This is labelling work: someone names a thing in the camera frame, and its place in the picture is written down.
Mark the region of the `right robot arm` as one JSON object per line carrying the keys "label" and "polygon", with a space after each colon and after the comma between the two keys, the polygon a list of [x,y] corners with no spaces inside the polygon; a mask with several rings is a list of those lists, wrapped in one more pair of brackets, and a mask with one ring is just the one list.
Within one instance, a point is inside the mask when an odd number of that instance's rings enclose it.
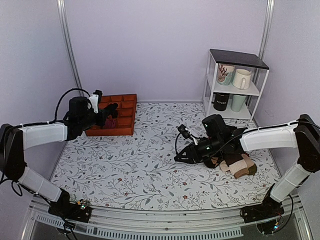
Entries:
{"label": "right robot arm", "polygon": [[269,218],[282,201],[302,184],[311,173],[320,170],[320,127],[309,115],[288,123],[248,129],[227,125],[219,114],[202,120],[206,137],[195,137],[183,124],[179,134],[193,142],[176,153],[174,160],[186,164],[205,163],[216,168],[228,157],[259,149],[297,148],[297,162],[267,192],[258,213]]}

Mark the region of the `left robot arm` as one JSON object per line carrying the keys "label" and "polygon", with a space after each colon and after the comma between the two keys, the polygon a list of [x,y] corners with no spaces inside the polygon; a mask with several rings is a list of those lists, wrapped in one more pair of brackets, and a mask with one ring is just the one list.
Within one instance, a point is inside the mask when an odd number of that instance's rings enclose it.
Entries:
{"label": "left robot arm", "polygon": [[47,177],[28,165],[30,151],[49,153],[49,147],[60,147],[63,143],[80,137],[91,127],[103,127],[109,116],[117,111],[118,104],[111,103],[99,108],[100,96],[77,96],[69,100],[68,111],[60,120],[34,122],[19,125],[4,123],[0,127],[1,182],[12,181],[43,197],[54,205],[63,216],[74,213],[70,195]]}

